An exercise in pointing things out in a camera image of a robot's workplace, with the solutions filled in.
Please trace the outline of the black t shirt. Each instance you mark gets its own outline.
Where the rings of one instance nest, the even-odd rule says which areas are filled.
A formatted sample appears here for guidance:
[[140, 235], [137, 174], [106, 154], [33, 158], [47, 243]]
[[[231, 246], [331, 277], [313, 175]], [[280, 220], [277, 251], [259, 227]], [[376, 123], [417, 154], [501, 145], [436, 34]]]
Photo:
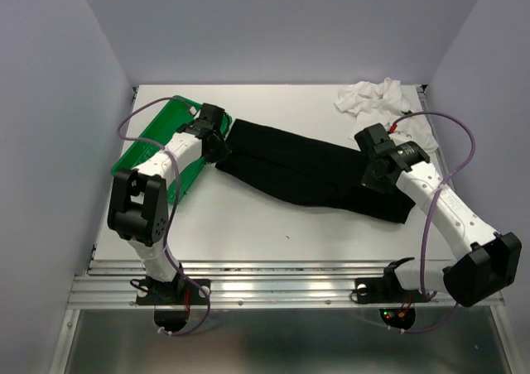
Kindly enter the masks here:
[[215, 167], [289, 204], [343, 209], [405, 223], [414, 202], [403, 192], [361, 184], [360, 151], [238, 119], [226, 138], [230, 153]]

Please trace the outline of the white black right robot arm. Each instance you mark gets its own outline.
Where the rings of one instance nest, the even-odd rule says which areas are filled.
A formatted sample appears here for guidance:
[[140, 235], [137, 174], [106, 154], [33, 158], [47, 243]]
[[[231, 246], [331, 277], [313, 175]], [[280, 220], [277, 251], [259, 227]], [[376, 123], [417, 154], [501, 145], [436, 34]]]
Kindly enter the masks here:
[[516, 277], [522, 243], [481, 220], [447, 185], [416, 143], [360, 143], [368, 164], [362, 183], [378, 192], [402, 192], [426, 215], [450, 248], [448, 261], [405, 257], [388, 264], [380, 277], [359, 278], [360, 304], [397, 303], [411, 296], [448, 294], [471, 307], [510, 286]]

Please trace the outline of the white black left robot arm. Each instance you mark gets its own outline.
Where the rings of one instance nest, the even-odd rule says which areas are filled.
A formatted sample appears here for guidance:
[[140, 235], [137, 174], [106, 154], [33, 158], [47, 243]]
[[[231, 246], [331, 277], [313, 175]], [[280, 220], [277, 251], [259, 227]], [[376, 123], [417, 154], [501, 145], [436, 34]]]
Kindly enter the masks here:
[[209, 124], [179, 127], [169, 142], [153, 141], [159, 150], [132, 169], [113, 176], [108, 227], [127, 241], [140, 258], [146, 275], [131, 280], [140, 305], [180, 304], [190, 289], [182, 265], [169, 248], [175, 208], [168, 204], [168, 187], [181, 186], [181, 172], [198, 160], [221, 161], [229, 154], [224, 134]]

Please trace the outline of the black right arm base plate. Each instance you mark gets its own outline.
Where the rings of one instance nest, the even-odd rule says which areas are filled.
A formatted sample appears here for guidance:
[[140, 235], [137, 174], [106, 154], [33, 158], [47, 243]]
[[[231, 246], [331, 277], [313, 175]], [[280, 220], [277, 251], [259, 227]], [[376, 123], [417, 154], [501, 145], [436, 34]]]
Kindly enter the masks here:
[[349, 298], [356, 304], [427, 303], [429, 299], [418, 290], [405, 290], [397, 280], [363, 277], [355, 280]]

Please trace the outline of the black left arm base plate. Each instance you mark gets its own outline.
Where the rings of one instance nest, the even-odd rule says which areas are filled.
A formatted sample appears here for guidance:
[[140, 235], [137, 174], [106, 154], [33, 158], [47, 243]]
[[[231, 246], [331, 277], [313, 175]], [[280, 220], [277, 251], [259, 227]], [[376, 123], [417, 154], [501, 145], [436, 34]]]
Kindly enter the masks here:
[[129, 284], [136, 290], [136, 304], [140, 306], [207, 305], [204, 292], [181, 278], [160, 282], [146, 276], [132, 279]]

